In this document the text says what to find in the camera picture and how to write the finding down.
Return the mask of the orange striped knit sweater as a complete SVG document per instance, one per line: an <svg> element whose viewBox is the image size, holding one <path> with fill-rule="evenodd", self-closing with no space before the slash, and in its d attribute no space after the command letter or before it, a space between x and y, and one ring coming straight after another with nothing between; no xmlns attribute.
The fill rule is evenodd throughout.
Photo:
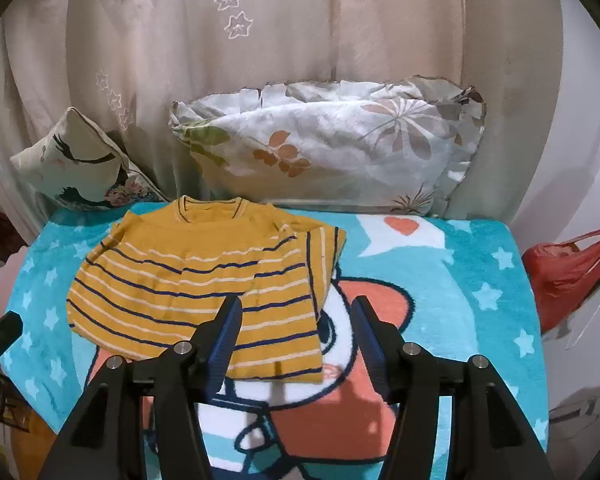
<svg viewBox="0 0 600 480"><path fill-rule="evenodd" d="M130 211L76 272L68 323L99 348L151 359L233 295L242 327L228 376L320 382L318 321L346 238L338 226L243 198Z"/></svg>

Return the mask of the white leaf print pillow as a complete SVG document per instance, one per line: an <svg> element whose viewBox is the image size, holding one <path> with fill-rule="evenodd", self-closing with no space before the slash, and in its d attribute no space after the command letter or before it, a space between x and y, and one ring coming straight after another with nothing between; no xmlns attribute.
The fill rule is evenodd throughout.
<svg viewBox="0 0 600 480"><path fill-rule="evenodd" d="M170 110L212 198L418 216L445 213L485 122L475 88L427 77L268 84Z"/></svg>

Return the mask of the turquoise star pattern blanket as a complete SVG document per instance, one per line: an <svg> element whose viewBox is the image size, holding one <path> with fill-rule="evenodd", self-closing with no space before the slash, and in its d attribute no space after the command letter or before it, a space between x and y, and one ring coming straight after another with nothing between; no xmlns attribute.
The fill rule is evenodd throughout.
<svg viewBox="0 0 600 480"><path fill-rule="evenodd" d="M6 375L53 430L112 352L77 334L67 296L85 256L127 212L61 210L29 248L8 307L22 335L4 353ZM320 382L233 379L200 410L220 479L373 479L396 412L375 393L350 322L364 296L402 337L434 356L484 354L519 402L537 438L548 424L540 326L516 243L493 220L286 210L338 226L346 242L318 321Z"/></svg>

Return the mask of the beige embroidered curtain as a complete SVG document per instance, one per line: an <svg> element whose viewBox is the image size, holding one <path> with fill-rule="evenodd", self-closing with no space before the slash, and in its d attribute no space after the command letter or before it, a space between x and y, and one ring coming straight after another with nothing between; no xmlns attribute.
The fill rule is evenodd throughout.
<svg viewBox="0 0 600 480"><path fill-rule="evenodd" d="M9 159L66 108L97 122L169 196L200 180L168 127L175 100L302 80L443 77L486 101L454 218L514 218L562 69L559 0L0 0L0 211L45 218Z"/></svg>

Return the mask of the cream bird print cushion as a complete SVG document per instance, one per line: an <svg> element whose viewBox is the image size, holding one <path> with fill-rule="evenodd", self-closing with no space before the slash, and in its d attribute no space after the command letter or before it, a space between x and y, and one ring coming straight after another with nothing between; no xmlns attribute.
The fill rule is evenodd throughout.
<svg viewBox="0 0 600 480"><path fill-rule="evenodd" d="M129 156L73 106L43 139L10 162L21 180L67 209L108 210L166 199Z"/></svg>

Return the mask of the red plastic bag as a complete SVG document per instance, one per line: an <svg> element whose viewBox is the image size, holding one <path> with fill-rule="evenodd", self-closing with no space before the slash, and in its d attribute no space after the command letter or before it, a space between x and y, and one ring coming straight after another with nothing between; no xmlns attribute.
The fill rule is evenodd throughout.
<svg viewBox="0 0 600 480"><path fill-rule="evenodd" d="M542 243L521 257L545 334L579 309L600 285L600 229L561 243Z"/></svg>

